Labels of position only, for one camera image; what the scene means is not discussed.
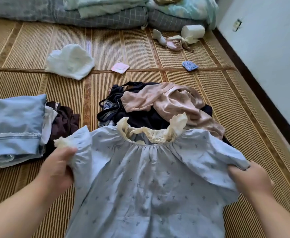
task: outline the floor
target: floor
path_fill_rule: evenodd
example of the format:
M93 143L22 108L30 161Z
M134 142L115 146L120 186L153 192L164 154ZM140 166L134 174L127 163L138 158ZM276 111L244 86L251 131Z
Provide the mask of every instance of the floor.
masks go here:
M95 69L83 80L44 72L47 55L69 43L80 44L95 58ZM194 53L166 49L151 39L149 28L91 30L0 20L0 98L46 93L49 101L79 113L80 125L93 130L97 128L98 102L113 84L133 80L192 86L213 107L214 118L226 128L226 137L234 147L267 169L276 184L277 200L290 211L290 151L284 139L213 33L207 32L193 47ZM198 64L199 71L185 71L181 66L184 60ZM123 75L110 71L118 61L130 65ZM0 202L31 182L41 164L38 160L0 169ZM34 237L63 237L73 198L72 188L59 197ZM264 237L243 196L225 208L224 217L226 237Z

